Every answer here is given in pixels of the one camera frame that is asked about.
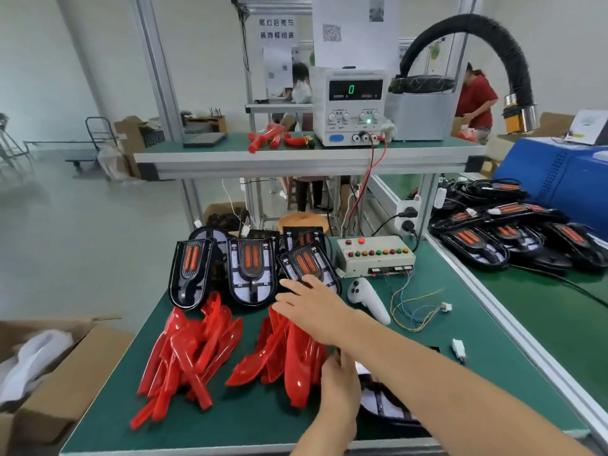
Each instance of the qr code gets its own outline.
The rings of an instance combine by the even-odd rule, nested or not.
[[[332,23],[323,24],[323,41],[342,41],[342,28]]]

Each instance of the black flexible hose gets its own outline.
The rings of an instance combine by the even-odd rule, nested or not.
[[[460,32],[480,37],[492,47],[505,65],[511,93],[516,95],[517,105],[520,108],[533,106],[534,97],[532,96],[528,63],[522,49],[501,24],[479,14],[457,14],[448,17],[418,35],[401,59],[401,77],[407,76],[414,60],[433,41]]]

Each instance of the control box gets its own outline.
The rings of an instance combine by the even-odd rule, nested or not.
[[[384,70],[311,67],[310,85],[313,129],[324,146],[378,144],[389,90]]]
[[[347,278],[405,273],[416,257],[400,237],[357,237],[338,240],[338,267]]]

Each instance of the white machine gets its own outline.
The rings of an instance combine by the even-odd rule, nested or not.
[[[313,129],[324,146],[369,146],[384,123],[389,79],[384,70],[310,68]]]
[[[365,278],[357,278],[348,288],[346,293],[348,302],[351,304],[363,304],[367,307],[374,318],[383,325],[390,325],[390,315],[382,300]]]
[[[338,240],[338,267],[347,278],[404,273],[415,262],[414,253],[394,235]]]

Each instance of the wooden stool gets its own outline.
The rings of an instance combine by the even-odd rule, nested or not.
[[[290,210],[291,209],[291,204],[295,201],[294,200],[294,196],[295,196],[295,182],[297,179],[294,179],[293,177],[288,177],[287,178],[287,186],[288,186],[288,190],[287,190],[287,209]],[[312,184],[308,183],[308,207],[312,210],[313,209],[313,187]]]
[[[283,233],[284,227],[323,227],[323,233],[327,235],[330,224],[325,216],[314,213],[291,213],[278,220],[278,231]]]

